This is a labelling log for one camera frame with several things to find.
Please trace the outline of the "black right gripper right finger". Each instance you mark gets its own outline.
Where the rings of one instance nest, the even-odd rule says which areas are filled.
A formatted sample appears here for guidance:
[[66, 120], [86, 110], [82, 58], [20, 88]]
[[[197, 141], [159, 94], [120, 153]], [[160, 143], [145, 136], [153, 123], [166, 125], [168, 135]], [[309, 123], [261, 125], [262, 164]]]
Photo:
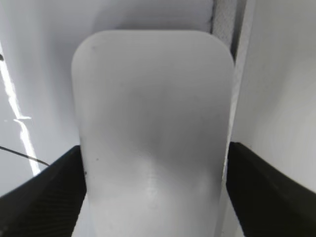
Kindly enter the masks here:
[[231, 142], [226, 188], [246, 237], [314, 237], [316, 195]]

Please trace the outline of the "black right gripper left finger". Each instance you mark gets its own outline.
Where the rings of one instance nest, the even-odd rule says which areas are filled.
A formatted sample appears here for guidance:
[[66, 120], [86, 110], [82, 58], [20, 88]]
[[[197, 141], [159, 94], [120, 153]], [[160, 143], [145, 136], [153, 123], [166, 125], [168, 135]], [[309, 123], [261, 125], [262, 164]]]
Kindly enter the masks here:
[[70, 237], [86, 182], [80, 146], [74, 146], [28, 182], [0, 198], [2, 237]]

